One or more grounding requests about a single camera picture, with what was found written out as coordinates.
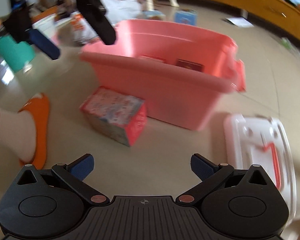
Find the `blue toy box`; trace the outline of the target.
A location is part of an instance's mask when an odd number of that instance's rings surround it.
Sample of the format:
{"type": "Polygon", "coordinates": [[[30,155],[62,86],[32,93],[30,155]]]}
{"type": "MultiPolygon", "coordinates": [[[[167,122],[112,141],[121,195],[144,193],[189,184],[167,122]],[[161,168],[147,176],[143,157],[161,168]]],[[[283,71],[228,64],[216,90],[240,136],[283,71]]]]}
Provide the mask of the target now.
{"type": "Polygon", "coordinates": [[[174,22],[196,26],[197,12],[192,9],[179,9],[174,14],[174,22]]]}

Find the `maroon blind box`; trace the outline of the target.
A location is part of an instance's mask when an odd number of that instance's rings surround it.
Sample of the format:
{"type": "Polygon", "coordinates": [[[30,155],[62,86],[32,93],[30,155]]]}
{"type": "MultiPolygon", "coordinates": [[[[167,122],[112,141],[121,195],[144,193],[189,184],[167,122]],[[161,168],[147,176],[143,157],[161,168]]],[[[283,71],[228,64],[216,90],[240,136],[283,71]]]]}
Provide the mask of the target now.
{"type": "Polygon", "coordinates": [[[192,61],[177,59],[175,65],[178,67],[181,67],[181,68],[186,68],[186,69],[194,70],[197,72],[204,71],[204,65],[202,65],[200,63],[192,62],[192,61]]]}

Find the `large pink figure box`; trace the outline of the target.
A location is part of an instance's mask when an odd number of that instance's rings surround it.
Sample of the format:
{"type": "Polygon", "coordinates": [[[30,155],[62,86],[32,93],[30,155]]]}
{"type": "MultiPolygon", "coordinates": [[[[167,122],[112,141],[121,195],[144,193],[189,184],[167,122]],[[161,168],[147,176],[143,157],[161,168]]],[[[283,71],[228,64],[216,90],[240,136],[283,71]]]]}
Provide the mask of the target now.
{"type": "Polygon", "coordinates": [[[79,109],[96,131],[128,147],[134,145],[147,123],[145,100],[103,86],[79,109]]]}

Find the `pink plastic storage bin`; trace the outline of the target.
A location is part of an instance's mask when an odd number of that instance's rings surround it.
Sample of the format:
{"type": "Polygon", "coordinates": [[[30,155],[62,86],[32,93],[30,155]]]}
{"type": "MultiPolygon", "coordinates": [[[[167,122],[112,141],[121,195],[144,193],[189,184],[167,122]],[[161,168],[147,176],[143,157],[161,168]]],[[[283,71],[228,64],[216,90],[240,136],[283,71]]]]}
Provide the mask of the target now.
{"type": "Polygon", "coordinates": [[[246,89],[244,63],[227,35],[155,20],[121,21],[115,30],[113,45],[87,44],[80,58],[100,85],[144,99],[151,118],[200,131],[223,95],[246,89]],[[178,67],[177,59],[200,63],[204,71],[178,67]]]}

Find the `orange printed snack bag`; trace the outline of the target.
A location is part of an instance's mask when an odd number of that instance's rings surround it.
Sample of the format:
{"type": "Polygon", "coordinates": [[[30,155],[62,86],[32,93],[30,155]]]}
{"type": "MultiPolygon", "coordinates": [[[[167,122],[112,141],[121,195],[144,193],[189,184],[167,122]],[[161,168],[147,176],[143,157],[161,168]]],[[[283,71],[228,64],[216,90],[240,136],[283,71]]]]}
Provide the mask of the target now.
{"type": "Polygon", "coordinates": [[[85,45],[98,40],[97,33],[78,11],[73,12],[70,18],[70,26],[74,42],[85,45]]]}

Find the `white printed plastic bag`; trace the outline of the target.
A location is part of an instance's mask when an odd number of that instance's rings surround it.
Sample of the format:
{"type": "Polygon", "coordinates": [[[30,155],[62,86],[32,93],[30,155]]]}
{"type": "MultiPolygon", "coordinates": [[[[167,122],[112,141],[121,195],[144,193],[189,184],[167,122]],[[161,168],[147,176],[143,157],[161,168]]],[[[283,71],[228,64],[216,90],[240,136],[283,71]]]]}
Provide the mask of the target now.
{"type": "Polygon", "coordinates": [[[106,18],[111,25],[138,18],[142,12],[139,0],[101,0],[101,3],[106,9],[106,18]]]}

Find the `light blue small box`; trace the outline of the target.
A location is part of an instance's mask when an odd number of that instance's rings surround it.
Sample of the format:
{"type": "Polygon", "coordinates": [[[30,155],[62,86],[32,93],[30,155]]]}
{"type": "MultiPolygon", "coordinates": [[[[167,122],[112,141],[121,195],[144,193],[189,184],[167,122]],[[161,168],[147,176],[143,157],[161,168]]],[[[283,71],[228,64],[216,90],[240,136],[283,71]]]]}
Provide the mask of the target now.
{"type": "Polygon", "coordinates": [[[166,15],[158,10],[147,10],[143,11],[143,18],[146,20],[158,20],[164,21],[166,20],[166,15]]]}

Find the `white sock foot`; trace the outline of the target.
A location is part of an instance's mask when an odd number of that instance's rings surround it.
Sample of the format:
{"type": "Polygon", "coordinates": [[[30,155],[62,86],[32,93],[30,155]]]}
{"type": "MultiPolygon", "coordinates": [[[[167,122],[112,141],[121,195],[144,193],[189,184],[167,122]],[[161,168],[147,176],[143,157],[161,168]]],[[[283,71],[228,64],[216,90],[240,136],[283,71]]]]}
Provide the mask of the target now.
{"type": "Polygon", "coordinates": [[[36,150],[36,126],[30,112],[0,109],[0,144],[23,162],[30,163],[36,150]]]}

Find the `white bin lid red handle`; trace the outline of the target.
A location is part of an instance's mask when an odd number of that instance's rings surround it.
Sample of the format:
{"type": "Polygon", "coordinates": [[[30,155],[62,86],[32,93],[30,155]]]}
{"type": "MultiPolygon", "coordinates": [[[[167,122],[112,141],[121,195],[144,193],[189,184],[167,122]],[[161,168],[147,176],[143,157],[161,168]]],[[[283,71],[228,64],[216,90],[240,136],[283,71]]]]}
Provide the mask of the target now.
{"type": "Polygon", "coordinates": [[[282,122],[277,118],[230,114],[223,127],[228,163],[239,170],[261,165],[283,196],[289,208],[287,224],[291,224],[296,214],[296,176],[282,122]]]}

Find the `orange left slipper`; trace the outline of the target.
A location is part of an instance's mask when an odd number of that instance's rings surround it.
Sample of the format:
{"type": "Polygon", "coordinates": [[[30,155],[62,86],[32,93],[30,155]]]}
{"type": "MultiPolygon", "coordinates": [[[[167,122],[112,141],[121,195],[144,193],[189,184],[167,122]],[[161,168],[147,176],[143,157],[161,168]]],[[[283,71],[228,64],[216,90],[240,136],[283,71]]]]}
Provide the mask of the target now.
{"type": "Polygon", "coordinates": [[[47,126],[50,114],[48,97],[37,93],[18,111],[22,120],[19,160],[37,169],[44,167],[47,159],[47,126]]]}

